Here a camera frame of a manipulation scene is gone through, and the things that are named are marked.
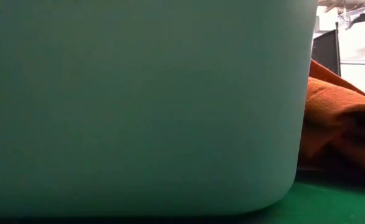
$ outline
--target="computer monitor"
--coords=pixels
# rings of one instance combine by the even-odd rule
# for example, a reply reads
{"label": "computer monitor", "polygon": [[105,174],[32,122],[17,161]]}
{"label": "computer monitor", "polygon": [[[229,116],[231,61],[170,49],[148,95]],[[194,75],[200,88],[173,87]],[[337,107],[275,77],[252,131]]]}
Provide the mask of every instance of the computer monitor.
{"label": "computer monitor", "polygon": [[337,29],[314,38],[311,57],[335,74],[341,76]]}

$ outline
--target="folded cloth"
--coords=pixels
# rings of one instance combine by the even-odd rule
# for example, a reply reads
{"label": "folded cloth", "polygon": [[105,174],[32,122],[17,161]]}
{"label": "folded cloth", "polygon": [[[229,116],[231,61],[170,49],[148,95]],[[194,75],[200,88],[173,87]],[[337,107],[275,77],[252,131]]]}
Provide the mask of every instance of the folded cloth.
{"label": "folded cloth", "polygon": [[312,60],[300,159],[327,150],[365,168],[365,93]]}

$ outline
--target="orange fabric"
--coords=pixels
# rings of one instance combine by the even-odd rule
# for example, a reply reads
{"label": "orange fabric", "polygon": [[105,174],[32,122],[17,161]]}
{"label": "orange fabric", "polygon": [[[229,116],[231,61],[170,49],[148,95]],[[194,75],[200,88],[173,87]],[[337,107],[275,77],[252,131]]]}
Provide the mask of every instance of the orange fabric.
{"label": "orange fabric", "polygon": [[336,150],[365,168],[365,93],[314,60],[300,147],[304,159]]}

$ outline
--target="cable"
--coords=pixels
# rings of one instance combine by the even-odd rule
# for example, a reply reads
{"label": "cable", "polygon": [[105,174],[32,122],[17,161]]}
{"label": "cable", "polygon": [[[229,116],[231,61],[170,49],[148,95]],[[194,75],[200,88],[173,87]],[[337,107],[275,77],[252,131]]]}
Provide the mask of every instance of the cable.
{"label": "cable", "polygon": [[344,21],[344,22],[351,22],[351,21],[347,21],[346,19],[344,19],[344,17],[342,15],[339,15],[338,16]]}
{"label": "cable", "polygon": [[349,11],[352,11],[353,9],[360,9],[360,8],[362,8],[362,7],[364,7],[365,6],[365,0],[364,0],[364,4],[362,4],[362,6],[361,7],[357,7],[357,6],[359,6],[360,5],[360,2],[359,3],[357,3],[354,7],[352,7],[351,9],[349,9]]}

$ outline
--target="plastic bin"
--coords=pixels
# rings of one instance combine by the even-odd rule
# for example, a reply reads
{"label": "plastic bin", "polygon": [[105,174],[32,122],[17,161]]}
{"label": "plastic bin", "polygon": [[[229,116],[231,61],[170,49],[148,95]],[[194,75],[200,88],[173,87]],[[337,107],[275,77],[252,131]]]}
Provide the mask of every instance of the plastic bin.
{"label": "plastic bin", "polygon": [[231,215],[290,188],[315,0],[0,0],[0,217]]}

